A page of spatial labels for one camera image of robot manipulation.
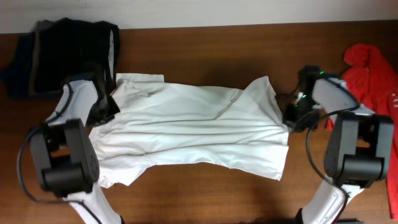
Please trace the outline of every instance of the white wall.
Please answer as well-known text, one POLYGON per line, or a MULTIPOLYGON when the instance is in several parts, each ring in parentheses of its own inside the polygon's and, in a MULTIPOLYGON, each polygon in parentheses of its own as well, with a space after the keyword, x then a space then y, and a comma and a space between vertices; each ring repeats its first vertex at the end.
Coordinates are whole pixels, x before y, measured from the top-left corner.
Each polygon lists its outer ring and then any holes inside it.
POLYGON ((0 0, 0 33, 63 17, 121 29, 363 21, 398 19, 398 0, 0 0))

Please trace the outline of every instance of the wood grain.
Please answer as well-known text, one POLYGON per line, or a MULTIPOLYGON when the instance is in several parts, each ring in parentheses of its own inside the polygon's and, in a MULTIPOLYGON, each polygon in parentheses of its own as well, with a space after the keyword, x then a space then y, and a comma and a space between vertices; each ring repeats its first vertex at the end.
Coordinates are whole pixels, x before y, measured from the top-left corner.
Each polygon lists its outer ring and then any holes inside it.
MULTIPOLYGON (((17 37, 0 36, 0 68, 12 61, 17 37)), ((245 88, 268 75, 282 93, 297 84, 297 71, 304 65, 336 73, 348 68, 343 53, 358 42, 379 47, 397 70, 397 38, 398 21, 122 30, 117 72, 164 74, 167 82, 231 88, 245 88)), ((30 202, 16 177, 16 155, 27 130, 44 120, 57 102, 13 101, 4 85, 0 91, 0 223, 83 223, 69 206, 30 202)), ((313 157, 320 167, 329 135, 322 129, 313 135, 313 157)), ((304 143, 304 134, 290 136, 280 182, 211 164, 157 166, 131 186, 116 184, 104 193, 126 223, 239 223, 257 218, 283 223, 281 219, 294 217, 310 201, 321 182, 307 161, 304 143)), ((23 171, 33 193, 52 198, 40 190, 29 153, 23 171)), ((343 218, 393 223, 385 182, 357 196, 343 218)))

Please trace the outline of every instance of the white cloth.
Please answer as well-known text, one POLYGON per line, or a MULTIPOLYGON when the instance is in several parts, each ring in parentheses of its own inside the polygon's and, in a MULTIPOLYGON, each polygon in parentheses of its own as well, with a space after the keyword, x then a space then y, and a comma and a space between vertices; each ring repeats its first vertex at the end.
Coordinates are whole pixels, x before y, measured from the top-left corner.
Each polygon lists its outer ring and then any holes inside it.
POLYGON ((148 167, 208 162, 279 180, 287 127, 268 77, 245 90, 165 83, 163 75, 117 74, 121 112, 93 128, 99 184, 131 184, 148 167))

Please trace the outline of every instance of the wooden table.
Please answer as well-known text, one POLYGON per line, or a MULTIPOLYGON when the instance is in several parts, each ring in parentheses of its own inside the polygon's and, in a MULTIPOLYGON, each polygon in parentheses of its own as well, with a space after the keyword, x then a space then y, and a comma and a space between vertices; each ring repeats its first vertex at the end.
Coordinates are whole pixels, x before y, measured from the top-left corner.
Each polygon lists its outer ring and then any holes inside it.
MULTIPOLYGON (((17 37, 0 36, 0 68, 12 60, 17 37)), ((397 70, 397 39, 398 21, 122 30, 117 72, 164 74, 167 82, 231 88, 245 88, 268 75, 276 92, 285 93, 297 84, 297 71, 304 65, 336 73, 348 68, 343 53, 358 42, 379 47, 397 70)), ((28 128, 43 121, 57 102, 13 101, 3 85, 0 89, 0 223, 83 223, 67 205, 29 201, 16 177, 16 156, 28 128)), ((329 135, 322 129, 313 135, 319 167, 329 135)), ((272 223, 294 217, 320 185, 304 143, 304 134, 290 135, 280 182, 194 164, 151 167, 128 187, 116 184, 103 190, 126 223, 239 223, 257 218, 272 223)), ((33 193, 52 198, 40 190, 29 153, 22 170, 33 193)), ((385 182, 357 196, 342 217, 393 223, 385 182)))

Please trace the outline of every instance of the red garment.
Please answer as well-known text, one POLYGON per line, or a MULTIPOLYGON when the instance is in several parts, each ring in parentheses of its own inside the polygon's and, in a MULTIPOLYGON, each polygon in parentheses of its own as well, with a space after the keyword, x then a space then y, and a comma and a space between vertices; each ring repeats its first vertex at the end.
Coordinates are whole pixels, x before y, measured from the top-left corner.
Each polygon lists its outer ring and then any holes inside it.
MULTIPOLYGON (((377 114, 394 120, 387 192, 391 218, 398 220, 398 76, 375 46, 356 44, 346 51, 344 61, 352 66, 343 79, 353 95, 377 114)), ((329 121, 327 128, 332 127, 329 121)))

